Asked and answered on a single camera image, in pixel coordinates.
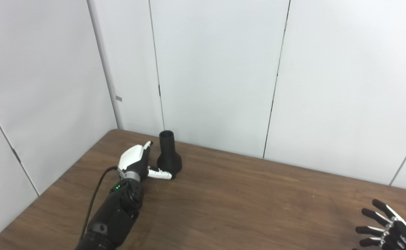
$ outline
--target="wall seam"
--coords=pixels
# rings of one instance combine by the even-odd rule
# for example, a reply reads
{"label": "wall seam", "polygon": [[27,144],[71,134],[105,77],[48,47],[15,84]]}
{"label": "wall seam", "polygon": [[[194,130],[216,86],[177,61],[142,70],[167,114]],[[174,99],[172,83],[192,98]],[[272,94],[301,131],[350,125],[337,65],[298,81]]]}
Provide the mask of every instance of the wall seam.
{"label": "wall seam", "polygon": [[4,138],[6,139],[7,144],[8,144],[9,147],[10,147],[10,150],[11,150],[12,153],[15,155],[15,158],[16,158],[17,162],[18,162],[19,165],[21,166],[21,168],[22,168],[22,170],[24,171],[25,175],[27,176],[27,178],[28,178],[30,184],[32,185],[33,189],[35,190],[36,195],[38,195],[38,197],[41,196],[41,195],[39,194],[38,190],[36,189],[36,186],[35,186],[35,184],[33,183],[32,179],[30,178],[29,173],[27,173],[26,169],[24,168],[24,165],[23,165],[22,162],[20,161],[19,155],[17,154],[16,150],[13,148],[13,146],[12,146],[12,144],[10,143],[8,137],[6,136],[6,133],[5,133],[4,130],[2,129],[1,124],[0,124],[0,130],[1,130],[1,133],[2,133],[2,135],[4,136]]}
{"label": "wall seam", "polygon": [[268,119],[268,129],[266,130],[266,138],[265,138],[265,147],[263,149],[263,159],[265,158],[265,152],[266,152],[266,144],[268,142],[268,133],[269,133],[269,126],[271,125],[271,115],[273,114],[273,106],[274,106],[274,97],[276,96],[276,86],[277,86],[277,78],[279,76],[279,68],[281,66],[281,59],[282,59],[282,50],[284,47],[284,39],[285,39],[285,33],[287,29],[287,23],[288,23],[288,16],[289,16],[289,8],[291,6],[291,0],[288,1],[288,10],[287,10],[287,17],[285,20],[285,28],[284,28],[284,33],[282,36],[282,46],[281,46],[281,52],[279,53],[279,62],[277,63],[277,73],[276,73],[276,81],[274,82],[274,92],[273,92],[273,101],[271,102],[271,110],[269,112],[269,119]]}
{"label": "wall seam", "polygon": [[154,21],[152,20],[151,0],[149,0],[149,15],[151,17],[152,40],[154,41],[155,66],[157,68],[157,82],[158,82],[158,90],[159,90],[159,95],[160,95],[161,117],[163,119],[163,130],[165,130],[166,128],[164,125],[163,100],[161,99],[160,74],[158,72],[157,47],[155,45]]}
{"label": "wall seam", "polygon": [[104,52],[102,49],[102,41],[99,38],[99,27],[97,26],[96,22],[95,22],[95,16],[91,7],[90,0],[87,0],[87,8],[89,8],[89,15],[90,15],[90,20],[92,22],[92,27],[93,27],[93,31],[95,34],[95,40],[96,40],[96,44],[98,47],[98,53],[99,53],[99,57],[101,59],[101,65],[103,66],[103,71],[104,71],[104,77],[106,78],[106,84],[107,84],[107,88],[109,90],[109,96],[111,97],[111,103],[112,103],[112,108],[114,110],[114,115],[115,115],[115,120],[117,122],[117,127],[122,130],[123,126],[121,123],[121,119],[119,118],[119,112],[118,112],[118,108],[117,108],[117,95],[115,92],[115,89],[111,83],[110,77],[109,77],[109,73],[107,70],[107,63],[106,63],[106,59],[104,57]]}

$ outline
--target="hinge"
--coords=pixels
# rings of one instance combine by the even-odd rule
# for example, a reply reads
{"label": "hinge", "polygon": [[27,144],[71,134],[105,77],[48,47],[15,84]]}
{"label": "hinge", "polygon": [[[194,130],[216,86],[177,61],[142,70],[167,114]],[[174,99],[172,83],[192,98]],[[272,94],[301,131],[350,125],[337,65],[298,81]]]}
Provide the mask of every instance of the hinge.
{"label": "hinge", "polygon": [[16,150],[11,149],[11,151],[13,151],[14,156],[16,157],[17,161],[20,163],[20,162],[21,162],[21,159],[19,159],[19,156],[17,155]]}

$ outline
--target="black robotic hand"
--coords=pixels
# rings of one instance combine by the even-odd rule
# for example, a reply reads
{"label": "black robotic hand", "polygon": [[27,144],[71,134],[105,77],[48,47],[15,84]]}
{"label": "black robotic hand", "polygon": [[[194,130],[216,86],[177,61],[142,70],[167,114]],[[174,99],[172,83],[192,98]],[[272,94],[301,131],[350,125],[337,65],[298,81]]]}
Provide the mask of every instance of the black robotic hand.
{"label": "black robotic hand", "polygon": [[372,226],[358,226],[358,234],[371,234],[375,237],[369,237],[359,242],[361,247],[375,245],[383,250],[406,250],[406,222],[391,207],[383,202],[374,199],[373,206],[384,212],[384,217],[378,212],[363,208],[362,214],[376,220],[384,229]]}

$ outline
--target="black finger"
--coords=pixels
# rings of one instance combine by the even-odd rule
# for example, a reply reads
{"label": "black finger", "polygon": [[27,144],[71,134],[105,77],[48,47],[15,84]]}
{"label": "black finger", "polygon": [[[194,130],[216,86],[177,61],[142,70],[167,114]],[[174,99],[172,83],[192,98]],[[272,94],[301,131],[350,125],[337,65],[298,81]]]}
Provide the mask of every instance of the black finger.
{"label": "black finger", "polygon": [[376,237],[382,237],[384,235],[384,230],[377,228],[377,227],[372,227],[372,226],[357,226],[356,227],[356,233],[358,234],[371,234]]}
{"label": "black finger", "polygon": [[366,238],[360,240],[359,245],[361,247],[370,247],[372,245],[379,246],[381,244],[381,238]]}
{"label": "black finger", "polygon": [[387,204],[378,199],[373,199],[373,206],[384,212],[390,220],[395,220],[399,215]]}
{"label": "black finger", "polygon": [[391,223],[392,223],[391,220],[389,220],[386,217],[382,216],[380,213],[372,211],[370,209],[363,208],[362,209],[362,214],[369,217],[369,218],[371,218],[371,219],[373,219],[373,220],[376,220],[376,222],[378,222],[380,225],[382,225],[382,226],[384,226],[386,228],[389,228]]}

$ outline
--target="black cable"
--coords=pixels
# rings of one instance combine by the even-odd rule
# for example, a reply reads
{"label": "black cable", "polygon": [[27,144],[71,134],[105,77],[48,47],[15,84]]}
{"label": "black cable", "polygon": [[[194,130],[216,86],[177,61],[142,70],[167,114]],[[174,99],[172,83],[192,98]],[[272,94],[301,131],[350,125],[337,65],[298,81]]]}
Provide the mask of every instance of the black cable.
{"label": "black cable", "polygon": [[82,240],[82,238],[84,237],[84,233],[86,232],[87,222],[89,222],[90,212],[92,211],[93,201],[95,201],[95,196],[98,193],[98,189],[99,189],[99,186],[101,185],[101,182],[103,182],[103,179],[108,172],[110,172],[112,170],[117,170],[117,169],[118,169],[117,166],[113,166],[113,167],[106,169],[104,171],[103,175],[101,176],[101,178],[99,179],[98,184],[96,185],[95,191],[92,195],[92,199],[90,200],[89,209],[87,209],[86,219],[84,220],[84,226],[82,226],[82,231],[79,236],[79,241]]}

